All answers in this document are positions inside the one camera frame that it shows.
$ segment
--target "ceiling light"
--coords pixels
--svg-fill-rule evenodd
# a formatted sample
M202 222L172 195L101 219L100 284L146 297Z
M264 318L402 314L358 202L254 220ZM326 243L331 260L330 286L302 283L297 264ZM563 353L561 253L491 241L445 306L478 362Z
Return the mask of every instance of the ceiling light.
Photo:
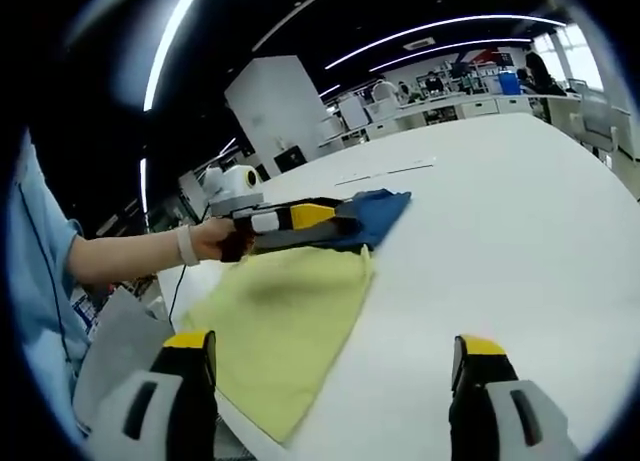
M149 228L149 215L147 208L147 158L140 160L140 197L142 198L142 212L144 222Z
M323 97L325 94L329 94L331 91L335 91L336 89L338 89L340 87L339 84L336 84L334 87L327 89L325 92L320 93L319 96Z
M555 26L562 26L562 27L566 26L565 23L561 23L559 21L553 21L551 19L545 19L545 18L537 18L535 16L524 16L520 14L481 14L477 16L465 16L464 18L447 19L445 21L437 21L435 23L425 24L415 28L407 29L406 31L392 34L391 36L387 36L386 38L379 39L378 41L374 41L371 44L367 44L366 46L363 46L362 48L358 48L355 51L343 56L342 58L335 60L331 64L328 64L327 66L325 66L324 69L331 69L334 66L337 66L338 64L342 63L343 61L346 61L347 59L352 58L353 56L356 56L368 49L371 49L382 43L386 43L387 41L391 41L393 39L399 38L401 36L406 36L407 34L422 31L424 29L436 28L438 26L445 26L447 24L464 23L466 21L482 21L482 20L488 20L488 19L518 19L521 21L536 21L539 23L553 24Z
M222 148L222 151L220 151L220 154L218 156L222 156L224 153L226 153L227 150L231 147L231 145L235 142L236 142L236 138L233 138L231 141L229 141L227 145L224 148Z
M153 58L153 65L151 66L151 73L149 74L149 82L147 83L147 92L144 96L144 110L149 111L153 106L153 98L156 94L156 88L158 87L158 81L160 80L160 73L162 72L162 66L164 65L165 58L173 42L173 38L178 32L180 23L187 14L187 10L193 3L193 0L180 0L176 5L171 17L167 22L167 26L164 28L158 50Z
M481 39L479 41L467 41L464 43L449 44L447 46L440 46L438 48L427 49L426 51L420 51L419 53L413 53L408 56L403 56L402 58L394 59L393 61L389 61L388 63L384 63L384 64L381 64L380 66L376 66L375 68L371 68L369 72L373 73L374 71L377 71L382 68L386 68L387 66L391 66L392 64L400 63L407 59L415 58L416 56L422 56L423 54L442 51L443 49L459 48L461 46L469 46L472 44L482 44L482 43L530 43L530 42L531 42L531 39L528 39L528 38L497 38L497 39Z

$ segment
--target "white wristband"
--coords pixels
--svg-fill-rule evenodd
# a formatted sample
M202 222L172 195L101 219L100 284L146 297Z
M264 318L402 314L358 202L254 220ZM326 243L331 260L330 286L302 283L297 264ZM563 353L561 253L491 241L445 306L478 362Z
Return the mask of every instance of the white wristband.
M180 251L182 262L187 266L200 264L196 252L193 250L193 245L191 244L189 226L180 226L176 229L176 234L178 235L178 250Z

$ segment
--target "desk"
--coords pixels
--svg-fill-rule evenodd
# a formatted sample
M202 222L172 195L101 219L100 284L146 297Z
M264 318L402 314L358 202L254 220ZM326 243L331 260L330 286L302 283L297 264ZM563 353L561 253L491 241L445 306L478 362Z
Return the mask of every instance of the desk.
M350 131L337 134L329 139L323 140L318 144L318 147L326 146L336 139L340 139L344 136L349 136L355 132L366 130L369 133L374 126L391 125L389 131L407 131L409 129L415 129L425 126L425 120L423 113L427 111L434 111L437 109L452 107L456 110L458 119L465 119L469 116L465 114L463 109L464 105L473 103L485 103L495 102L495 110L492 113L510 113L511 109L504 109L505 103L511 100L528 100L530 98L546 99L549 103L551 124L560 129L565 134L571 134L569 114L574 112L580 112L580 96L568 94L567 96L546 95L546 94L521 94L521 95L495 95L495 94L473 94L466 95L460 93L451 93L446 96L439 96L437 98L431 98L427 101L420 103L405 104L400 106L398 110L386 118L376 120L365 126L361 126Z
M420 159L434 167L336 186ZM525 114L443 123L339 151L262 186L275 202L382 187L413 197L374 253L362 313L286 445L219 396L222 417L258 459L450 459L459 333L497 340L519 376L565 412L583 451L626 401L640 362L640 208L552 126ZM214 276L220 268L207 266ZM197 301L184 284L210 283L209 268L185 276L176 312Z

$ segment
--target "hand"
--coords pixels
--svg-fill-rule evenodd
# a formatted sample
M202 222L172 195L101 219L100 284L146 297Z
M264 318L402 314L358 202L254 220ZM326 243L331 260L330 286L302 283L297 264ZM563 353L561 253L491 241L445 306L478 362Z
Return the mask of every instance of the hand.
M210 218L190 229L191 244L199 260L222 259L219 243L235 232L233 221L228 218Z

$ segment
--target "office chair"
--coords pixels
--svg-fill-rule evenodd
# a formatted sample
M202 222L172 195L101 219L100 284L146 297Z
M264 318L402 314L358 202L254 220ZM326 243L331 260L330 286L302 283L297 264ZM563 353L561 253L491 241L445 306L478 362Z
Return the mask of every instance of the office chair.
M587 83L570 79L569 85L582 96L580 113L570 114L574 137L594 148L613 153L618 150L618 130L613 126L613 108L604 93L589 89Z

